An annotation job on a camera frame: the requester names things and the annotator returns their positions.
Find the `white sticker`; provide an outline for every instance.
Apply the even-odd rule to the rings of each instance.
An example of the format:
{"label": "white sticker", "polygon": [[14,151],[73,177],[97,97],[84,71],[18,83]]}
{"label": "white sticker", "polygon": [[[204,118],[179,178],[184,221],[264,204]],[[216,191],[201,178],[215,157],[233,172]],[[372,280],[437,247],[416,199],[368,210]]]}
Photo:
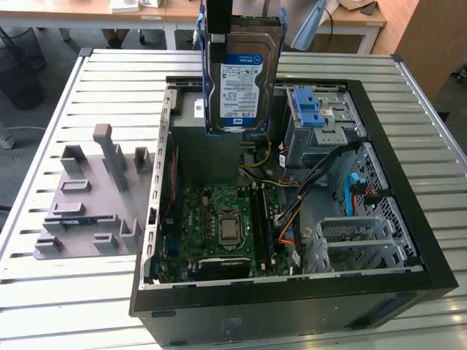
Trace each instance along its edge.
{"label": "white sticker", "polygon": [[298,255],[296,250],[294,250],[292,253],[292,260],[298,267],[300,267],[301,258],[300,258],[300,255]]}
{"label": "white sticker", "polygon": [[195,118],[204,118],[204,104],[202,99],[195,101]]}
{"label": "white sticker", "polygon": [[161,16],[141,16],[142,20],[162,20]]}
{"label": "white sticker", "polygon": [[333,116],[333,111],[332,109],[321,109],[321,115],[330,115]]}
{"label": "white sticker", "polygon": [[285,168],[285,156],[279,155],[279,165],[281,168]]}
{"label": "white sticker", "polygon": [[78,220],[64,220],[64,221],[60,221],[61,224],[65,224],[65,225],[79,225],[80,222]]}
{"label": "white sticker", "polygon": [[303,238],[309,239],[313,233],[313,230],[309,227],[305,228],[304,234],[301,235]]}
{"label": "white sticker", "polygon": [[249,125],[256,118],[260,89],[256,77],[263,70],[263,57],[227,54],[220,65],[220,116],[226,125]]}

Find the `yellow wire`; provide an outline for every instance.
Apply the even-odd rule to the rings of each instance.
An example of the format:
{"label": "yellow wire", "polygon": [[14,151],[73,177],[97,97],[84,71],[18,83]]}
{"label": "yellow wire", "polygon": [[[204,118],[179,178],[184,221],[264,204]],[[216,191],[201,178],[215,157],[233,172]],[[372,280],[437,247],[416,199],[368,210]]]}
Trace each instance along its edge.
{"label": "yellow wire", "polygon": [[266,157],[258,163],[253,163],[253,164],[240,164],[240,168],[256,168],[257,166],[263,165],[271,155],[271,141],[269,141],[269,136],[266,134],[266,138],[268,139],[268,153],[266,154]]}

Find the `gray 3d printed part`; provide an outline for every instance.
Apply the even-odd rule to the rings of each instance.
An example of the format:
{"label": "gray 3d printed part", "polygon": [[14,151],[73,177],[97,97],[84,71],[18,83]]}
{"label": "gray 3d printed part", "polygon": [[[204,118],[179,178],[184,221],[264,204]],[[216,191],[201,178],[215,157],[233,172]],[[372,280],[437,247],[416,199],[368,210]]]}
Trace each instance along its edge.
{"label": "gray 3d printed part", "polygon": [[100,228],[105,229],[119,228],[120,218],[118,217],[118,215],[114,214],[108,219],[97,219],[97,225],[99,225]]}
{"label": "gray 3d printed part", "polygon": [[117,240],[111,233],[96,233],[93,244],[100,251],[116,250],[118,247]]}
{"label": "gray 3d printed part", "polygon": [[138,239],[141,233],[142,230],[139,226],[138,219],[133,221],[133,228],[131,231],[126,224],[126,221],[122,220],[119,236],[127,247],[136,247],[138,245]]}
{"label": "gray 3d printed part", "polygon": [[51,236],[50,238],[38,239],[35,247],[42,254],[47,254],[51,252],[59,253],[61,251],[62,245],[57,237]]}
{"label": "gray 3d printed part", "polygon": [[85,206],[79,203],[54,203],[52,204],[52,214],[54,215],[83,215]]}
{"label": "gray 3d printed part", "polygon": [[96,124],[93,133],[95,142],[101,145],[104,153],[107,169],[111,173],[118,192],[125,192],[128,188],[125,175],[122,170],[122,162],[119,159],[121,153],[115,151],[115,145],[110,138],[112,135],[112,126],[110,124]]}
{"label": "gray 3d printed part", "polygon": [[133,161],[138,174],[153,171],[153,162],[151,162],[149,151],[146,147],[137,147],[134,150]]}
{"label": "gray 3d printed part", "polygon": [[68,175],[81,174],[80,163],[86,159],[81,147],[78,145],[65,146],[60,161]]}
{"label": "gray 3d printed part", "polygon": [[[125,255],[136,252],[136,243],[145,229],[152,172],[138,172],[133,153],[124,156],[123,160],[125,166],[118,166],[125,169],[121,170],[128,183],[125,192],[118,192],[115,188],[101,155],[85,157],[82,154],[79,174],[68,174],[65,171],[62,173],[52,200],[53,206],[44,220],[44,229],[37,241],[34,252],[36,259]],[[154,154],[149,154],[147,161],[153,164]],[[78,203],[85,208],[82,214],[78,214],[81,212],[79,210],[71,212],[69,209],[70,205],[78,209]],[[69,214],[56,211],[65,208],[64,212]],[[123,222],[132,226],[128,232],[120,235]],[[98,238],[99,242],[94,244],[94,235],[101,233],[111,234],[113,239],[104,243],[104,239]]]}
{"label": "gray 3d printed part", "polygon": [[69,180],[60,184],[60,190],[63,193],[89,192],[90,182],[88,180]]}

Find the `blue plastic latch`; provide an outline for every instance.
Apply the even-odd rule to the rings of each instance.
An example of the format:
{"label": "blue plastic latch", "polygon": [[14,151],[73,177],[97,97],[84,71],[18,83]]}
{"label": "blue plastic latch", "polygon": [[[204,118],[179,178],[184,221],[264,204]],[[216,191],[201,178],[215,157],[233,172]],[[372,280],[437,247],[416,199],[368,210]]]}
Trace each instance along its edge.
{"label": "blue plastic latch", "polygon": [[293,89],[295,104],[300,114],[301,126],[324,126],[318,106],[320,102],[313,95],[311,89]]}

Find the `blue drive bracket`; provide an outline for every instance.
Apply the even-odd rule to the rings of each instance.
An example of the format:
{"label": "blue drive bracket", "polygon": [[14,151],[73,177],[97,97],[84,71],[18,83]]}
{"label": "blue drive bracket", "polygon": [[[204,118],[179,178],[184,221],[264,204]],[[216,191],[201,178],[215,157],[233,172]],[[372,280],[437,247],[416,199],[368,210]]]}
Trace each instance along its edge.
{"label": "blue drive bracket", "polygon": [[352,209],[352,185],[353,184],[366,185],[366,179],[364,177],[359,177],[357,173],[350,173],[345,176],[345,180],[344,180],[345,210],[347,210],[347,215],[349,217],[353,217],[355,215]]}
{"label": "blue drive bracket", "polygon": [[300,114],[301,126],[324,126],[326,124],[320,114],[320,102],[311,89],[293,89],[293,95]]}

